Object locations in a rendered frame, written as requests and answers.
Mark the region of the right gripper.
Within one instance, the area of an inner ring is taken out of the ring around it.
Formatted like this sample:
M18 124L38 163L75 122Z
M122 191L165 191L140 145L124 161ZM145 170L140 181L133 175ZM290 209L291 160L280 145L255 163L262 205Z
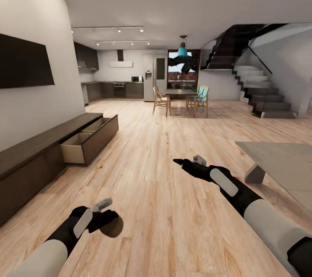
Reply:
M194 163L188 159L173 159L173 161L182 166L182 169L188 172L190 175L200 178L199 169L203 166L201 164Z

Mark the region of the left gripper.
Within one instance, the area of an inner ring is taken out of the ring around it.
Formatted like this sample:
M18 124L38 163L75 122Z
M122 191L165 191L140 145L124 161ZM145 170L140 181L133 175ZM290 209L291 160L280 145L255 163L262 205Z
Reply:
M116 211L111 211L110 209L106 210L103 213L97 213L98 215L98 222L96 226L92 229L89 229L89 233L92 233L103 226L109 224L114 218L119 217Z

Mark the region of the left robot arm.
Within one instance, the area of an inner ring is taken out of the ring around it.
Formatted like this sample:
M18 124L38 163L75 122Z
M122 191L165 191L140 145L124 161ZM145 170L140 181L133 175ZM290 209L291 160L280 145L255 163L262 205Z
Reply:
M110 209L112 199L104 199L93 206L73 209L71 215L25 261L5 277L58 277L67 258L86 229L92 233L119 217Z

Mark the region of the pillar candle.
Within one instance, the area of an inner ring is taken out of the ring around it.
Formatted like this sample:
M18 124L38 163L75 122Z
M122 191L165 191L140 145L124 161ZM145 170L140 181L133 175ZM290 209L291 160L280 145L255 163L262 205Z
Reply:
M121 216L114 218L109 224L101 228L101 232L105 235L116 237L118 236L123 229L123 219Z

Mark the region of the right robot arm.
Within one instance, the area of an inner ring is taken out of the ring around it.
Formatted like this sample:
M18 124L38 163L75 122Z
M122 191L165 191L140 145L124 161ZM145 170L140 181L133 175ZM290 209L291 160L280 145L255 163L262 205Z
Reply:
M221 193L257 233L292 277L312 277L312 233L282 214L257 193L217 166L207 167L200 155L194 160L173 159L190 175L213 181Z

